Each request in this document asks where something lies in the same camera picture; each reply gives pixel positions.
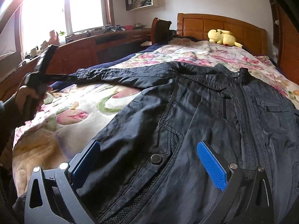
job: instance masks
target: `wooden headboard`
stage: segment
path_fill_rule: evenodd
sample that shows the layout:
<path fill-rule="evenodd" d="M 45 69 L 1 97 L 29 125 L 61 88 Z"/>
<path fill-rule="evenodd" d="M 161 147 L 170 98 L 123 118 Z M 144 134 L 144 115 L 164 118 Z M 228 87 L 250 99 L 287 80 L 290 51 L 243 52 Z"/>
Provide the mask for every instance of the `wooden headboard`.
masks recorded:
<path fill-rule="evenodd" d="M 177 34 L 209 40 L 211 29 L 223 29 L 233 33 L 237 42 L 244 45 L 253 55 L 267 55 L 267 33 L 252 24 L 217 15 L 178 13 Z"/>

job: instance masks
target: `hand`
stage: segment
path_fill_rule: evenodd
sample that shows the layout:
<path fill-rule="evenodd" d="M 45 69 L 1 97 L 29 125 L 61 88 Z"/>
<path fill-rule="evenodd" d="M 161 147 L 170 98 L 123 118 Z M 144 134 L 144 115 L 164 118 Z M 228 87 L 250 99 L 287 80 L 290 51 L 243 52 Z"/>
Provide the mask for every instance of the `hand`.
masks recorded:
<path fill-rule="evenodd" d="M 23 114 L 23 108 L 27 96 L 31 96 L 34 99 L 39 99 L 38 105 L 36 107 L 36 111 L 40 111 L 41 106 L 44 103 L 44 99 L 47 98 L 46 93 L 43 96 L 39 97 L 39 95 L 36 93 L 36 91 L 33 88 L 27 86 L 20 87 L 19 90 L 16 92 L 15 104 L 21 114 Z"/>

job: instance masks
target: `yellow plush toy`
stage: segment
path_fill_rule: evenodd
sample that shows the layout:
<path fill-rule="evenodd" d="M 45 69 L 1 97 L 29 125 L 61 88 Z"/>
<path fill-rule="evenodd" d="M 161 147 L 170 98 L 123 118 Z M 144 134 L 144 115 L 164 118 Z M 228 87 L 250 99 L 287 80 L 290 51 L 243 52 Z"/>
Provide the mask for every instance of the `yellow plush toy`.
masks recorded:
<path fill-rule="evenodd" d="M 208 32 L 208 37 L 210 39 L 211 43 L 217 43 L 217 44 L 224 44 L 226 46 L 237 46 L 242 48 L 243 45 L 237 43 L 236 38 L 233 36 L 233 34 L 226 30 L 210 30 Z"/>

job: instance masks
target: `window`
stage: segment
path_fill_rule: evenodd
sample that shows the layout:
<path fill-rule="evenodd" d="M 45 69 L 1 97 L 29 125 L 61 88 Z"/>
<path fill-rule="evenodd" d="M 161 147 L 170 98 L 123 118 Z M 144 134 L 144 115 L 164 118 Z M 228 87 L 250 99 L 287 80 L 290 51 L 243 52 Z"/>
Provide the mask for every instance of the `window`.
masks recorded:
<path fill-rule="evenodd" d="M 21 12 L 22 51 L 49 40 L 49 32 L 74 32 L 102 27 L 105 0 L 24 0 Z"/>

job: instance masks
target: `wooden desk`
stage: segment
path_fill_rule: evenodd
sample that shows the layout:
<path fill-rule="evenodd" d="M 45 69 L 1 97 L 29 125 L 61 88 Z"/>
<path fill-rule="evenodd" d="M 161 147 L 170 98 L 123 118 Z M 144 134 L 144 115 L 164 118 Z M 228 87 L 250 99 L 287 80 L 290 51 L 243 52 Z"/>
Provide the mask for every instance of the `wooden desk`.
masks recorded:
<path fill-rule="evenodd" d="M 53 56 L 47 73 L 71 74 L 79 68 L 115 61 L 143 48 L 150 41 L 150 29 L 115 32 L 92 36 L 60 46 Z M 17 90 L 22 78 L 34 70 L 38 57 L 17 68 L 0 83 L 0 100 L 9 99 Z"/>

